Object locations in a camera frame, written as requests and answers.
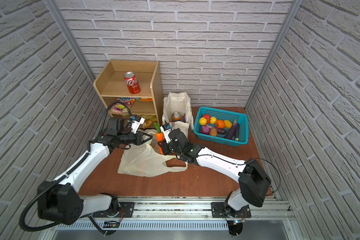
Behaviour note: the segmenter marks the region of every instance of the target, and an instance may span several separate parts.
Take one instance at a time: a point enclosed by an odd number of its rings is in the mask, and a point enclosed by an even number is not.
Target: red soda can
[[[134,72],[126,72],[124,74],[125,83],[127,84],[129,93],[136,94],[140,92],[140,86],[137,82],[136,74]]]

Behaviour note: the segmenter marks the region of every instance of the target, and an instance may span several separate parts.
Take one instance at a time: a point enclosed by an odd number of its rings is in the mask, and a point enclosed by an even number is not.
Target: blue basket
[[[208,114],[211,117],[215,117],[215,118],[221,119],[221,120],[229,120],[232,123],[236,119],[237,123],[240,124],[239,141],[225,139],[225,135],[221,135],[221,134],[218,134],[217,137],[214,137],[214,136],[200,133],[201,125],[199,124],[199,119],[204,114]],[[243,113],[235,113],[235,112],[220,110],[220,109],[216,109],[216,108],[200,107],[199,111],[197,112],[196,119],[195,119],[195,127],[193,128],[193,132],[197,135],[197,137],[199,139],[238,147],[242,144],[248,143],[248,118]]]

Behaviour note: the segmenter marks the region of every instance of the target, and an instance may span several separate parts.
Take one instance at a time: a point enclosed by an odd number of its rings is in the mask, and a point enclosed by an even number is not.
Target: white tote bag
[[[161,155],[152,148],[150,143],[157,142],[156,130],[150,129],[148,134],[153,138],[139,146],[131,144],[131,148],[124,150],[121,157],[119,169],[117,173],[129,174],[140,177],[154,177],[166,172],[182,172],[188,168],[188,163],[185,167],[167,167],[165,161],[174,158],[173,155]]]
[[[185,115],[185,122],[174,122],[172,123],[172,113],[178,112],[180,115]],[[188,128],[191,127],[193,130],[193,116],[191,108],[191,99],[186,92],[183,93],[168,93],[168,96],[164,98],[163,107],[163,124],[170,122],[173,129],[179,128],[186,137],[188,137]]]

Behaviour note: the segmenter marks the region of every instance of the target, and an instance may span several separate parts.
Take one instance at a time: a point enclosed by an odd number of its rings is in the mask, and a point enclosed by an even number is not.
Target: eggplant
[[[239,141],[239,135],[240,135],[240,124],[237,124],[235,131],[235,141]]]
[[[233,135],[235,134],[236,127],[237,127],[237,120],[235,119],[231,129],[228,131],[227,135],[225,136],[226,139],[232,139]]]
[[[223,129],[223,128],[216,128],[216,130],[217,130],[217,133],[221,134],[221,135],[224,135],[224,134],[227,133],[227,131],[225,129]]]

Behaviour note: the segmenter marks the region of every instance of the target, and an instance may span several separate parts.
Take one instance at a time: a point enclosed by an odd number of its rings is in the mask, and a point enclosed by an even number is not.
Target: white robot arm
[[[99,211],[103,211],[110,217],[115,216],[119,211],[117,196],[112,194],[79,196],[77,192],[90,173],[103,159],[109,156],[115,147],[119,147],[120,144],[132,143],[140,145],[152,139],[152,136],[148,134],[136,132],[142,122],[144,119],[131,117],[130,125],[133,129],[128,133],[121,133],[120,126],[123,124],[120,123],[120,120],[109,122],[107,134],[104,134],[101,128],[100,134],[88,142],[87,151],[72,166],[52,182],[44,181],[39,185],[38,195],[24,208],[20,216],[20,227],[25,231],[39,231],[60,223],[70,225],[81,217],[90,217],[92,213]],[[191,144],[179,129],[166,133],[166,139],[159,142],[163,154],[174,152],[176,156],[180,157],[180,160],[209,167],[239,183],[240,189],[230,193],[226,199],[225,212],[228,216],[235,217],[248,204],[257,207],[263,205],[271,181],[257,161],[245,162],[232,159],[201,145]],[[36,202],[38,202],[39,218],[54,223],[42,227],[30,227],[25,223],[27,212]]]

